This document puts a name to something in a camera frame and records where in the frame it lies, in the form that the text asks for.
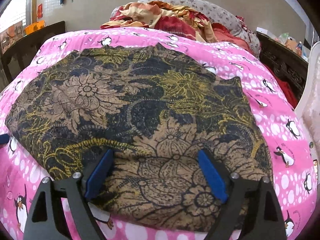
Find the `dark carved wooden nightstand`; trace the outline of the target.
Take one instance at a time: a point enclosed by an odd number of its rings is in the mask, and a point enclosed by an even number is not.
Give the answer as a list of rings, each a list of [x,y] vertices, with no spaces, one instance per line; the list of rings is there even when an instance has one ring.
[[[257,37],[261,44],[260,61],[270,67],[281,81],[287,82],[295,98],[300,100],[306,84],[308,63],[269,36],[257,32]]]

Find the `red wall sticker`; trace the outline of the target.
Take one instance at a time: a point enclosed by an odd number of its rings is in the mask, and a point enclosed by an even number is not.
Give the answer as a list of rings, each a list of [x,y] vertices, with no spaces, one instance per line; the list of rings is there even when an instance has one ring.
[[[37,6],[37,19],[43,18],[43,4]]]

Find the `grey floral pillow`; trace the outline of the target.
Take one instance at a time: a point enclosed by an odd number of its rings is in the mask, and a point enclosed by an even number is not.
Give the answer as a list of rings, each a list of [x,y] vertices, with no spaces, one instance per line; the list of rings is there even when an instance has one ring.
[[[170,3],[172,5],[183,5],[191,7],[207,16],[211,24],[220,23],[224,27],[226,27],[233,36],[245,40],[252,51],[252,55],[258,57],[260,54],[260,41],[257,36],[247,28],[246,24],[244,23],[244,19],[242,17],[231,14],[229,11],[223,9],[218,5],[204,0],[139,0],[137,2],[149,3],[151,1],[162,1],[165,3]],[[179,31],[167,33],[180,36]]]

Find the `pink penguin blanket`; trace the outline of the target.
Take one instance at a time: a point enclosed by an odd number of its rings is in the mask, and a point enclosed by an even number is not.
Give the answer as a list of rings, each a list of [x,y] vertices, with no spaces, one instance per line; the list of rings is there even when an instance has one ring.
[[[1,92],[1,134],[8,133],[5,119],[24,87],[47,67],[57,63],[74,50],[113,47],[146,47],[160,43],[165,48],[185,53],[223,79],[240,77],[257,126],[260,128],[272,156],[274,189],[284,219],[287,212],[288,239],[295,239],[311,217],[316,206],[317,173],[310,155],[311,141],[306,128],[292,110],[276,78],[263,64],[244,49],[228,42],[201,43],[144,28],[114,28],[71,31],[49,38],[41,46],[31,64]],[[274,155],[282,150],[282,155]],[[10,138],[1,147],[1,225],[13,239],[22,239],[26,218],[21,229],[16,218],[15,199],[27,189],[27,207],[43,177],[48,173],[17,142]],[[156,230],[127,223],[111,217],[113,229],[98,222],[107,239],[204,239],[204,233]]]

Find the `red and cream floral quilt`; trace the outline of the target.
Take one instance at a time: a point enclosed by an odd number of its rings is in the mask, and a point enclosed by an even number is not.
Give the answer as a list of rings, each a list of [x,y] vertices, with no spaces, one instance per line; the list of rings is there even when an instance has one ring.
[[[101,29],[141,27],[166,32],[179,31],[181,37],[206,43],[218,42],[207,16],[195,9],[162,1],[132,2],[119,7]]]

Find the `clutter on nightstand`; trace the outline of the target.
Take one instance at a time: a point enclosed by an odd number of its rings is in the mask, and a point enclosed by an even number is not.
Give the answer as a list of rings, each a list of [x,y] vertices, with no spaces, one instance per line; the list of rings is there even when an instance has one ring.
[[[299,55],[301,58],[303,58],[305,61],[309,60],[310,55],[310,49],[303,46],[303,43],[301,41],[296,41],[295,38],[291,37],[289,33],[282,33],[279,36],[274,35],[269,30],[257,27],[256,28],[257,33],[262,33],[269,38],[275,40],[276,42],[284,45],[286,48],[294,51],[297,55]]]

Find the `brown floral patterned cloth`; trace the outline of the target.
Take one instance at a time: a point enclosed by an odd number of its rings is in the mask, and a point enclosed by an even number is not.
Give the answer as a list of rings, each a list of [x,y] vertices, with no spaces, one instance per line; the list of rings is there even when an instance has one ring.
[[[113,149],[93,203],[156,228],[205,232],[217,219],[221,204],[197,159],[203,148],[242,178],[273,174],[240,79],[160,44],[70,53],[27,84],[5,124],[54,179]]]

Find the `orange plastic basin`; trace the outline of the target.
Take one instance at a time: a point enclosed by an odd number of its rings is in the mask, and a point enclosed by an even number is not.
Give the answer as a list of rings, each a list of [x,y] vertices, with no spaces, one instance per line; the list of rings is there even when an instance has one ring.
[[[44,28],[46,26],[46,22],[44,20],[32,23],[30,25],[28,25],[27,27],[25,27],[25,34],[29,35],[35,31],[38,31],[42,28]]]

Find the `dark wooden side table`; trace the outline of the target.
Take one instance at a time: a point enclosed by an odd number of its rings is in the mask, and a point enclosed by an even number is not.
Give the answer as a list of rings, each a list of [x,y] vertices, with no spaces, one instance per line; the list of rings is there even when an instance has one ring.
[[[8,66],[13,57],[17,60],[20,71],[22,71],[29,63],[31,63],[30,60],[28,63],[25,64],[23,62],[23,55],[30,55],[29,50],[31,50],[31,48],[35,48],[36,52],[38,52],[38,50],[41,48],[41,46],[48,38],[53,37],[55,35],[63,34],[65,32],[65,21],[56,22],[42,29],[39,29],[29,35],[26,35],[22,39],[15,42],[4,54],[1,52],[1,64],[7,81],[9,83],[13,81]]]

